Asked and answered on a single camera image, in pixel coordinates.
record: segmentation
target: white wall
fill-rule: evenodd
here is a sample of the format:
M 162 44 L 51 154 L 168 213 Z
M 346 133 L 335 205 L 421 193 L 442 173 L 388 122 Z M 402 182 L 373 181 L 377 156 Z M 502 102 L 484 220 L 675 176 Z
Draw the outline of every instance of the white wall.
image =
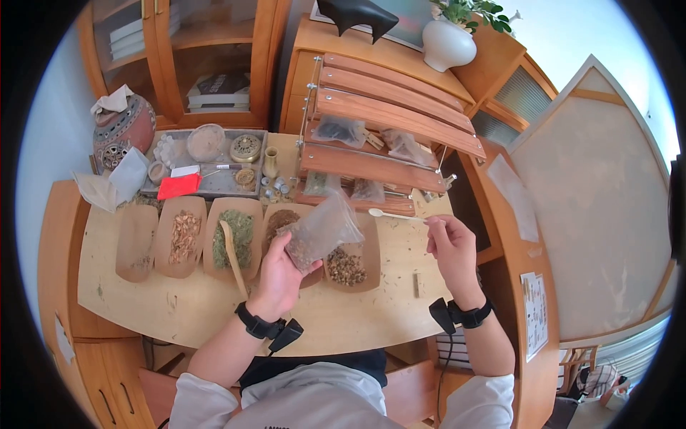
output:
M 519 10 L 523 19 L 512 23 L 512 30 L 558 90 L 593 54 L 645 117 L 665 160 L 676 158 L 676 124 L 667 91 L 641 37 L 614 0 L 497 3 L 507 16 Z
M 29 113 L 16 181 L 16 242 L 26 297 L 38 331 L 38 242 L 43 212 L 54 181 L 71 171 L 90 172 L 95 98 L 84 72 L 74 27 L 48 64 Z

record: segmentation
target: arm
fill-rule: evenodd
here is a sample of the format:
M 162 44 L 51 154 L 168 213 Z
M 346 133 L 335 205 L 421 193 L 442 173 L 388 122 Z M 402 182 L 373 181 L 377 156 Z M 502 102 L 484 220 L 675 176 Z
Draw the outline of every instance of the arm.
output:
M 427 253 L 434 255 L 445 285 L 462 311 L 481 308 L 486 297 L 476 278 L 476 237 L 454 216 L 431 216 Z M 464 329 L 475 375 L 497 377 L 515 372 L 515 351 L 494 312 L 481 326 Z
M 252 315 L 270 323 L 295 306 L 303 277 L 322 265 L 322 261 L 315 261 L 308 273 L 300 273 L 284 251 L 290 239 L 291 233 L 274 238 L 262 261 L 259 286 L 246 302 Z M 238 315 L 232 314 L 227 324 L 193 355 L 188 372 L 228 389 L 248 368 L 262 342 L 246 331 Z

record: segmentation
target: paper sheet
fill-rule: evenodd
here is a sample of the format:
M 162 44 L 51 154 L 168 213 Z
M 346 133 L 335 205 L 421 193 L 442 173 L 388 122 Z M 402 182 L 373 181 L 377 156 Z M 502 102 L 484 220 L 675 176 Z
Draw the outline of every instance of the paper sheet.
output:
M 55 335 L 57 336 L 57 346 L 60 348 L 62 357 L 67 361 L 68 365 L 71 365 L 71 359 L 74 357 L 74 350 L 71 348 L 71 344 L 69 344 L 67 333 L 64 332 L 64 327 L 57 317 L 57 314 L 55 314 Z
M 526 273 L 520 278 L 526 312 L 526 361 L 529 362 L 548 343 L 548 311 L 543 275 Z
M 514 211 L 519 237 L 529 242 L 539 242 L 539 228 L 536 224 L 534 204 L 529 191 L 524 187 L 519 176 L 505 161 L 502 154 L 495 157 L 486 175 L 493 181 L 503 197 Z

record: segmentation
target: white plastic spoon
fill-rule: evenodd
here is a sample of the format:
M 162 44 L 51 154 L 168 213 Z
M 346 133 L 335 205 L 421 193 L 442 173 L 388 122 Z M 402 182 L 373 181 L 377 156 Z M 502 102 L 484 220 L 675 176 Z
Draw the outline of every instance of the white plastic spoon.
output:
M 409 216 L 400 216 L 400 215 L 394 215 L 391 213 L 384 213 L 380 209 L 369 209 L 369 214 L 374 216 L 375 218 L 380 218 L 382 216 L 388 216 L 390 218 L 398 218 L 398 219 L 407 219 L 407 220 L 418 220 L 420 222 L 424 222 L 424 219 L 422 218 L 411 218 Z

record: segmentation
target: white paper sign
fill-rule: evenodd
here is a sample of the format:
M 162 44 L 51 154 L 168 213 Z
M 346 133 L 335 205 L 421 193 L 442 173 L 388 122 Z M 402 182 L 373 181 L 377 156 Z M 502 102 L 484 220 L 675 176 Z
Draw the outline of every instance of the white paper sign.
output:
M 520 276 L 526 313 L 526 361 L 529 362 L 548 342 L 548 311 L 543 275 Z

